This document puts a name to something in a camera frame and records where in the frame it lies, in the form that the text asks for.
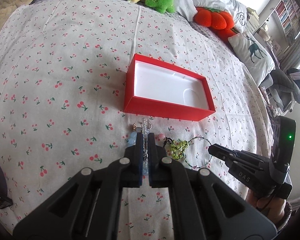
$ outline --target open red box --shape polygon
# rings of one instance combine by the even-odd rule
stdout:
[[[200,121],[215,107],[205,77],[135,54],[126,77],[124,112]]]

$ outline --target silver screw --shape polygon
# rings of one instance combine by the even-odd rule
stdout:
[[[202,176],[208,176],[210,174],[210,171],[206,168],[201,169],[199,172]]]
[[[121,158],[121,159],[119,160],[119,162],[120,162],[121,164],[128,164],[128,163],[130,163],[130,160],[129,160],[128,158],[124,157],[124,158]]]
[[[170,157],[163,157],[161,161],[165,164],[172,163],[172,159]]]
[[[90,168],[84,168],[81,170],[81,174],[84,176],[90,175],[91,172],[92,172],[92,169],[90,169]]]

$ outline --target gray curtain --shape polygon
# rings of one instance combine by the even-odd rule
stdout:
[[[280,68],[283,72],[298,66],[300,66],[300,35],[291,48],[285,52],[284,58],[280,61]]]

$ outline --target hand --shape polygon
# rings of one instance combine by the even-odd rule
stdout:
[[[248,203],[250,203],[253,207],[259,209],[263,209],[270,201],[270,199],[271,196],[258,199],[257,197],[255,197],[254,192],[251,189],[249,189],[246,197],[246,201]],[[266,210],[269,210],[267,218],[271,220],[272,223],[277,224],[284,216],[285,205],[285,199],[274,197],[266,207]]]

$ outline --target bed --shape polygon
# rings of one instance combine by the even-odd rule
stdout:
[[[271,124],[250,73],[209,29],[191,25],[124,0],[39,0],[14,11],[0,32],[0,165],[14,202],[0,221],[9,232],[83,167],[122,157],[143,117],[156,137],[201,135],[268,156]],[[191,122],[124,113],[135,53],[205,76],[215,114]],[[192,145],[189,163],[204,165],[208,146]],[[245,198],[223,162],[213,157],[206,166]],[[144,177],[140,189],[123,191],[118,238],[173,239],[170,216],[168,190],[149,188]]]

